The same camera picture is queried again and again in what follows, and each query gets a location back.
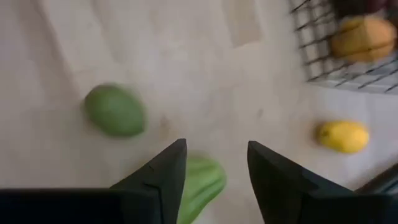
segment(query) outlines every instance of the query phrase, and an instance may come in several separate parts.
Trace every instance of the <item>light wooden floor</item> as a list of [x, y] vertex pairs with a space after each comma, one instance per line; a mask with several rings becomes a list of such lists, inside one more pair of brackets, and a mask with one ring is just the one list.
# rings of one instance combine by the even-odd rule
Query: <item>light wooden floor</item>
[[[197, 223], [262, 223], [246, 163], [257, 140], [355, 189], [398, 162], [398, 96], [305, 83], [284, 0], [0, 0], [0, 187], [107, 187], [177, 138], [217, 158], [226, 190]], [[123, 83], [145, 102], [141, 136], [115, 140], [80, 111]], [[314, 125], [367, 124], [353, 156]]]

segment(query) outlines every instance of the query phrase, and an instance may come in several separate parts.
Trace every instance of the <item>green mango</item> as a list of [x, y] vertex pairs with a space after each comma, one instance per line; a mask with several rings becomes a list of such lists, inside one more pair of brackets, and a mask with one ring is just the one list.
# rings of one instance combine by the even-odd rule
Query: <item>green mango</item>
[[144, 109], [127, 90], [114, 84], [93, 88], [84, 100], [87, 117], [110, 136], [130, 137], [144, 131]]
[[191, 224], [225, 187], [226, 174], [218, 162], [188, 158], [177, 224]]

